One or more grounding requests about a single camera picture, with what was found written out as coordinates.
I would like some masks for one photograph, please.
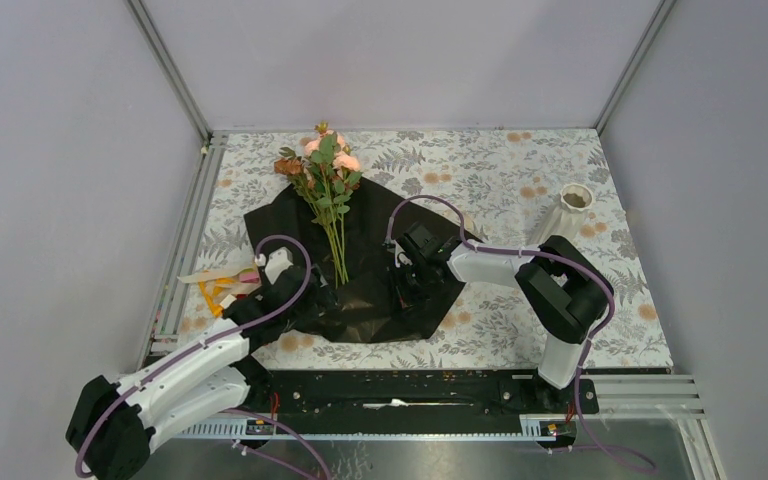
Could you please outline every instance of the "ceramic vase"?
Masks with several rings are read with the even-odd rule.
[[[555,203],[540,220],[529,243],[540,245],[552,235],[561,235],[572,241],[584,225],[592,204],[593,192],[589,188],[578,183],[565,185]]]

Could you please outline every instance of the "patterned table mat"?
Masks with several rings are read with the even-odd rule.
[[[672,365],[649,287],[594,130],[342,132],[366,177],[410,196],[439,195],[467,214],[471,230],[495,245],[525,245],[564,184],[588,185],[591,213],[573,243],[610,280],[617,314],[594,341],[588,367]],[[313,132],[229,137],[201,241],[196,271],[251,263],[243,214],[287,186],[273,173],[282,146]],[[423,206],[454,219],[443,205]],[[214,321],[198,288],[187,293],[179,343]],[[428,340],[376,345],[330,343],[285,333],[255,357],[269,369],[530,368],[546,331],[521,292],[468,285]]]

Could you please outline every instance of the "metal frame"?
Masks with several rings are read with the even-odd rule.
[[[207,213],[216,178],[222,164],[222,156],[228,143],[228,135],[214,135],[206,153],[201,157],[193,182],[187,193],[187,200],[175,234],[175,246],[169,253],[165,274],[152,304],[149,329],[142,343],[139,362],[145,361],[154,340],[177,338],[178,324],[187,296],[187,285],[177,281],[181,275],[192,273],[198,253],[198,246],[204,234]]]
[[[530,375],[514,375],[527,379]],[[698,480],[723,480],[725,471],[711,438],[705,410],[696,383],[690,375],[584,375],[596,387],[600,413],[588,415],[598,420],[663,420],[676,425],[684,441],[694,477]],[[184,430],[175,438],[205,440],[292,440],[289,435],[246,436],[244,416],[219,414]],[[558,415],[520,415],[521,434],[480,435],[305,435],[322,441],[478,441],[533,442],[550,440],[540,436],[540,421],[559,420]]]
[[[632,52],[631,58],[629,58],[628,63],[620,75],[620,79],[614,86],[614,90],[611,91],[611,95],[608,97],[608,102],[602,108],[602,112],[599,113],[599,117],[596,119],[596,124],[593,128],[596,129],[596,133],[600,137],[602,136],[602,132],[605,131],[605,127],[608,125],[611,115],[614,114],[620,99],[622,99],[625,94],[629,83],[631,83],[638,68],[640,68],[641,62],[643,62],[646,54],[649,53],[649,49],[652,47],[655,37],[658,35],[658,32],[661,31],[661,27],[664,26],[664,22],[667,20],[670,12],[672,12],[676,1],[677,0],[661,0],[658,7],[655,9],[655,14],[652,15],[652,19],[649,21],[649,25],[646,26],[646,30],[644,30],[643,36],[637,43],[634,52]]]
[[[629,84],[637,73],[640,64],[649,52],[657,34],[672,12],[677,0],[661,0],[646,26],[646,29],[632,52],[616,85],[600,112],[593,128],[602,135]],[[209,146],[200,158],[193,181],[187,193],[184,212],[178,222],[174,248],[167,260],[162,285],[160,286],[152,310],[152,321],[146,332],[146,341],[140,359],[144,360],[152,349],[152,341],[175,339],[178,324],[187,295],[187,286],[175,281],[181,274],[191,273],[195,265],[199,243],[201,241],[210,201],[216,184],[219,167],[228,136],[232,131],[211,131],[198,105],[190,93],[181,72],[173,61],[162,37],[142,0],[125,2],[134,16],[134,20],[143,32],[146,41],[155,55],[161,69],[169,81],[170,87],[181,102],[193,127]],[[720,480],[725,478],[719,455],[714,447],[705,411],[699,400],[693,377],[688,375],[586,375],[594,381],[601,413],[591,415],[596,419],[652,420],[671,419],[680,429],[685,449],[697,479]],[[521,416],[522,435],[499,436],[460,436],[422,435],[422,436],[365,436],[365,440],[455,440],[468,441],[516,441],[540,440],[540,420],[558,419],[545,416]],[[201,422],[183,432],[180,438],[225,439],[229,435],[240,438],[240,426],[243,419],[217,416]],[[311,440],[356,440],[358,436],[310,436]]]
[[[163,43],[160,33],[154,26],[154,21],[151,19],[151,15],[148,13],[148,9],[142,0],[126,0],[128,9],[134,16],[134,21],[137,22],[137,26],[143,32],[143,35],[148,42],[149,48],[154,53],[157,62],[160,64],[160,68],[163,70],[166,79],[169,80],[169,85],[172,87],[172,91],[178,97],[181,102],[181,106],[184,107],[184,111],[189,117],[193,127],[198,132],[203,142],[207,143],[210,139],[210,126],[201,114],[201,111],[196,104],[193,95],[187,88],[187,84],[184,83],[184,78],[181,76],[181,72],[172,60],[172,56],[169,54],[169,50],[166,48],[166,44]]]

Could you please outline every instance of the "white wall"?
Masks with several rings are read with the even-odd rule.
[[[658,0],[147,0],[217,129],[591,126]]]
[[[133,368],[199,140],[123,1],[0,1],[0,480],[75,478]]]
[[[603,142],[729,478],[768,478],[768,2],[679,2]]]

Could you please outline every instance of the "pink rose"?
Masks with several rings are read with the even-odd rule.
[[[327,132],[325,132],[325,135],[331,135],[332,133],[334,133],[334,130],[328,130]],[[339,133],[337,134],[337,145],[340,145],[340,150],[342,150],[343,147],[346,146],[346,139],[343,138],[343,136],[340,135]]]
[[[313,153],[314,150],[319,149],[319,140],[311,140],[310,142],[307,142],[307,145],[305,145],[305,156],[309,157],[311,153]]]
[[[334,168],[339,169],[340,167],[357,172],[360,170],[360,162],[357,158],[341,151],[337,152],[337,156],[334,158]]]

